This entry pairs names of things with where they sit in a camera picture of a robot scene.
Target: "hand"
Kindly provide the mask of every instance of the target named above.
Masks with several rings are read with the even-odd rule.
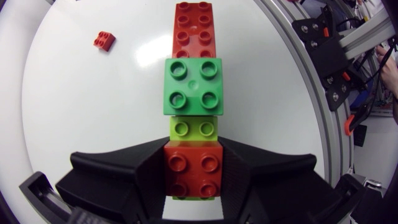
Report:
[[[386,50],[382,47],[376,47],[377,60],[379,63],[383,59],[386,54]],[[384,83],[384,86],[394,94],[396,98],[398,98],[398,68],[396,62],[390,57],[386,64],[381,69],[381,80]]]

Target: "green lego brick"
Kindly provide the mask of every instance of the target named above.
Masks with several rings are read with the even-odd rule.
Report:
[[[165,115],[222,115],[220,58],[169,58],[164,73]]]
[[[214,197],[208,197],[208,198],[200,198],[200,197],[176,197],[173,196],[173,200],[214,200]]]
[[[216,116],[170,117],[170,140],[217,141]]]

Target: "lego duplo brick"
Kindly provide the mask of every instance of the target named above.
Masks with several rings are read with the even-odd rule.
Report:
[[[170,140],[217,141],[216,116],[170,117]]]
[[[109,32],[99,32],[97,38],[94,40],[94,46],[109,51],[116,38]]]
[[[210,3],[181,2],[175,6],[172,57],[216,57]]]
[[[220,196],[223,147],[218,141],[169,141],[164,157],[166,195]]]
[[[163,112],[166,115],[222,115],[221,59],[166,59]]]

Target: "cable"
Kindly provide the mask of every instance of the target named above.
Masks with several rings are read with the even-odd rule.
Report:
[[[391,45],[390,45],[390,49],[388,49],[388,51],[386,52],[386,54],[383,56],[383,59],[381,60],[381,62],[380,62],[380,66],[379,66],[379,69],[376,71],[376,73],[374,74],[374,76],[372,77],[372,78],[374,78],[376,75],[379,77],[378,79],[377,79],[377,82],[376,82],[376,89],[375,89],[375,91],[374,91],[374,96],[373,96],[373,99],[372,99],[372,105],[371,105],[371,109],[368,111],[368,113],[367,113],[367,115],[366,115],[366,117],[368,117],[370,114],[371,114],[371,111],[372,111],[372,109],[373,109],[373,106],[374,106],[374,103],[375,103],[375,101],[376,101],[376,94],[377,94],[377,91],[379,90],[379,86],[381,86],[382,85],[382,82],[381,82],[381,70],[382,70],[382,68],[385,66],[385,64],[387,63],[387,61],[389,60],[389,58],[390,58],[390,55],[391,55],[391,53],[392,53],[392,50],[395,48],[395,46],[397,45],[397,43],[398,43],[398,38],[397,37],[395,37],[394,38],[394,41],[391,43]]]
[[[376,77],[377,74],[380,75],[382,68],[385,66],[386,62],[388,61],[388,59],[391,56],[392,50],[394,50],[394,46],[397,44],[397,38],[395,38],[395,40],[393,41],[393,43],[390,45],[390,49],[387,51],[387,53],[383,56],[383,59],[380,62],[380,66],[379,69],[373,74],[373,76],[371,78],[368,78],[368,80],[366,80],[362,85],[360,86],[356,86],[354,88],[361,88],[363,86],[365,86],[366,84],[368,84],[370,81],[373,80],[374,77]]]
[[[339,23],[336,25],[336,27],[338,27],[338,26],[340,26],[340,25],[343,25],[345,22],[349,22],[349,21],[361,22],[361,20],[359,20],[358,18],[348,18],[348,19],[345,19],[345,20],[339,22]]]

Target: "small red lego brick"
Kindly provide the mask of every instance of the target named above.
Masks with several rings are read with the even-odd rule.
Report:
[[[218,141],[169,141],[164,157],[166,195],[220,196],[223,147]]]
[[[97,39],[94,40],[94,46],[99,49],[109,51],[109,48],[111,48],[115,39],[116,38],[111,33],[101,31],[99,32]]]
[[[216,57],[210,3],[181,2],[176,5],[172,57]]]

